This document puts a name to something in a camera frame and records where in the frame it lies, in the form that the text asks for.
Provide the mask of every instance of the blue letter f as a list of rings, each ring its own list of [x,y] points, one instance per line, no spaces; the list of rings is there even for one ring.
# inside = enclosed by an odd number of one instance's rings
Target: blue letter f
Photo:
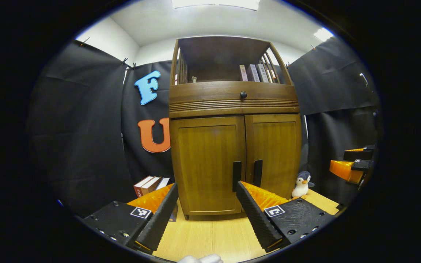
[[[157,97],[157,93],[152,93],[151,88],[154,90],[159,88],[159,83],[155,79],[158,77],[160,77],[160,72],[155,70],[134,83],[139,88],[139,93],[141,94],[141,105],[146,105]]]

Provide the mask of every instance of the cabinet handle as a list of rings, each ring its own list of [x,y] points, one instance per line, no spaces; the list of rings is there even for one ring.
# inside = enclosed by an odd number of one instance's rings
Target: cabinet handle
[[[253,170],[253,185],[261,187],[261,177],[262,177],[262,160],[254,161],[254,170]]]
[[[234,177],[233,177],[233,185],[232,185],[232,192],[237,191],[238,181],[241,178],[241,161],[234,161]]]

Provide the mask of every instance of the stuffed penguin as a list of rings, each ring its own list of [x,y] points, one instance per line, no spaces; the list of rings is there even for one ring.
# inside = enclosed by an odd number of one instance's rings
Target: stuffed penguin
[[[306,198],[308,187],[313,187],[314,183],[310,183],[311,175],[308,171],[303,171],[298,174],[297,181],[295,182],[295,189],[292,191],[293,199]]]

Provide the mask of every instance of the red book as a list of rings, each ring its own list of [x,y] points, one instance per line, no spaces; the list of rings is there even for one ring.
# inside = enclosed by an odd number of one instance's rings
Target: red book
[[[136,183],[134,185],[134,191],[136,192],[136,195],[137,195],[138,198],[140,198],[141,196],[143,196],[141,186],[143,186],[144,184],[146,184],[152,178],[153,178],[153,176],[148,176],[148,177],[144,178],[142,181],[140,181],[139,183]]]

